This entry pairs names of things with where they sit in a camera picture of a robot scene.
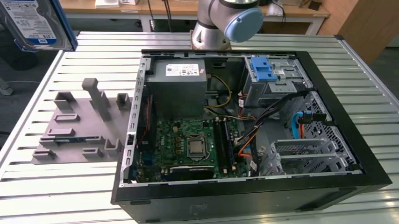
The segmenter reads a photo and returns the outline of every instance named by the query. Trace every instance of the yellow wire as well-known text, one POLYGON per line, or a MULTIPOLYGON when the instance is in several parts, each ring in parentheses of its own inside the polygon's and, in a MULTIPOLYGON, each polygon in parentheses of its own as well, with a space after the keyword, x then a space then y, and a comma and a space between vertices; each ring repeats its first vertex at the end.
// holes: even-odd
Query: yellow wire
POLYGON ((223 107, 223 106, 226 106, 226 105, 230 103, 230 101, 231 101, 231 91, 230 91, 230 87, 228 87, 228 85, 227 85, 226 82, 222 80, 222 78, 219 78, 219 77, 215 76, 215 75, 212 75, 212 77, 215 77, 215 78, 224 84, 224 86, 226 86, 226 88, 227 88, 227 90, 228 90, 228 99, 227 99, 227 101, 226 101, 223 104, 220 104, 220 105, 210 105, 210 106, 206 106, 206 108, 219 108, 219 107, 223 107))

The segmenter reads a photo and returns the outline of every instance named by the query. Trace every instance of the light blue joint cap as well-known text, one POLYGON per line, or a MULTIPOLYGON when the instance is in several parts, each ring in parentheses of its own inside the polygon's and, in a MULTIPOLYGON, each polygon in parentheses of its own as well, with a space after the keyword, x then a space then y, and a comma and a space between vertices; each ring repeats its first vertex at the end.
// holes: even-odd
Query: light blue joint cap
POLYGON ((224 36, 232 42, 247 41, 259 31, 263 24, 263 13, 259 8, 250 8, 230 21, 224 36))

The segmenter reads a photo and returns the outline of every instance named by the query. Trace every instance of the hard drive label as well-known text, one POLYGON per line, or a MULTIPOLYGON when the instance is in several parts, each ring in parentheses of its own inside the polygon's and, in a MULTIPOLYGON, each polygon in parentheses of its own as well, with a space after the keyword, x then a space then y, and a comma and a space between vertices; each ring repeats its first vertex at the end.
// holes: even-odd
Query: hard drive label
POLYGON ((42 10, 38 10, 36 0, 3 0, 2 3, 23 36, 35 44, 54 44, 56 35, 47 19, 39 14, 42 10))

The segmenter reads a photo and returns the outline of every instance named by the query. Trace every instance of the green motherboard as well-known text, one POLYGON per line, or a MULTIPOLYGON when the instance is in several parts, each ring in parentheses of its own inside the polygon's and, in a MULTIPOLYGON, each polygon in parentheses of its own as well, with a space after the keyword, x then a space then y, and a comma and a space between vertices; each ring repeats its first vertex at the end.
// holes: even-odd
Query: green motherboard
MULTIPOLYGON (((235 170, 219 170, 218 144, 214 137, 212 120, 159 120, 156 125, 156 150, 152 168, 162 168, 160 174, 151 175, 151 181, 162 181, 168 169, 176 166, 212 166, 212 178, 247 176, 244 161, 235 163, 235 170)), ((238 137, 235 120, 226 121, 231 139, 238 137)))

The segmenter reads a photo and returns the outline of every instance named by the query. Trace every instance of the table leg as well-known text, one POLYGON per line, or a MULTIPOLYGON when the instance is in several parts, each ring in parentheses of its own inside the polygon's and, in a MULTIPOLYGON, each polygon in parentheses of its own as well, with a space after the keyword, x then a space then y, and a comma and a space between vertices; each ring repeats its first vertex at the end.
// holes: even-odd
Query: table leg
POLYGON ((314 17, 314 21, 310 25, 310 28, 306 31, 306 35, 318 35, 323 21, 325 21, 325 17, 314 17))
POLYGON ((151 16, 142 15, 140 20, 142 20, 143 32, 152 32, 152 30, 151 30, 151 16))

